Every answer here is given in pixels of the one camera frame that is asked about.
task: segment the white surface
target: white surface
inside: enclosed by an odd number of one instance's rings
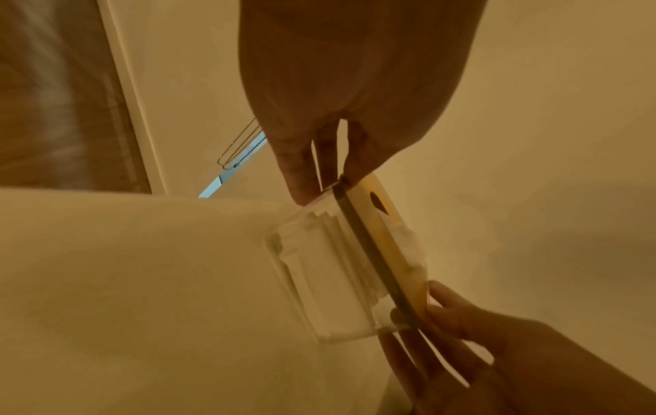
[[[108,1],[167,188],[194,196],[249,117],[236,0]],[[490,1],[444,117],[379,171],[432,278],[652,388],[654,15],[653,0]],[[289,200],[268,148],[217,197]]]
[[[0,191],[0,413],[399,414],[375,338],[322,346],[276,204]]]

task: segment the hang tab hole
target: hang tab hole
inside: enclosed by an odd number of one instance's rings
[[[383,203],[381,202],[381,199],[378,197],[376,193],[374,192],[369,193],[369,197],[371,198],[371,203],[374,204],[376,209],[378,209],[379,211],[383,212],[386,215],[389,215],[389,213],[387,213],[387,209],[385,209]]]

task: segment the hand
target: hand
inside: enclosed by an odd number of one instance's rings
[[[654,392],[549,326],[481,310],[437,282],[430,294],[443,307],[428,307],[422,332],[469,385],[445,370],[419,332],[400,333],[410,358],[394,335],[382,335],[418,413],[656,414]],[[486,347],[494,363],[459,339]]]
[[[485,0],[242,0],[241,76],[294,200],[354,185],[421,139],[455,90]]]

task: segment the clear plastic packaging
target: clear plastic packaging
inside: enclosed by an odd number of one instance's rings
[[[424,318],[423,250],[373,175],[352,189],[327,189],[265,241],[321,341],[394,332]]]

